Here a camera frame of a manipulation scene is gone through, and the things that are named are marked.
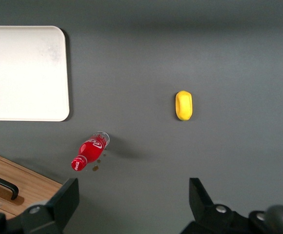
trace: white tray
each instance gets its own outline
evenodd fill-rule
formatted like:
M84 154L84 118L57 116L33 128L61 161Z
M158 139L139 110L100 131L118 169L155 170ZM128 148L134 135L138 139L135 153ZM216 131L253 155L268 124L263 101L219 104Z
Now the white tray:
M0 26L0 120L69 114L65 36L54 26Z

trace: wooden board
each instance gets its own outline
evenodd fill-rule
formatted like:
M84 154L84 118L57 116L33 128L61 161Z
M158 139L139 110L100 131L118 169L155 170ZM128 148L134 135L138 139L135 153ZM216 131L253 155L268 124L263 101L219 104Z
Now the wooden board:
M0 157L0 178L15 184L19 195L11 200L11 191L0 186L0 210L6 216L19 215L32 203L49 200L61 184Z

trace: spilled liquid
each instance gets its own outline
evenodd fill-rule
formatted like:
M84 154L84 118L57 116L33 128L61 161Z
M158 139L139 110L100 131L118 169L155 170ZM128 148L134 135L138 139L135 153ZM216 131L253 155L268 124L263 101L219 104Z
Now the spilled liquid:
M95 165L94 167L93 167L93 171L95 172L95 171L97 171L99 169L99 167L97 166L97 165Z

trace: yellow sponge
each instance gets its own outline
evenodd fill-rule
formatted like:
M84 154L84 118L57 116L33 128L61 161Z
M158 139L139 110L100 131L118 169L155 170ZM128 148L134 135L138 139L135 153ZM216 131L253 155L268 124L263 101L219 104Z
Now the yellow sponge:
M191 93L180 91L176 95L176 114L180 120L189 120L193 113Z

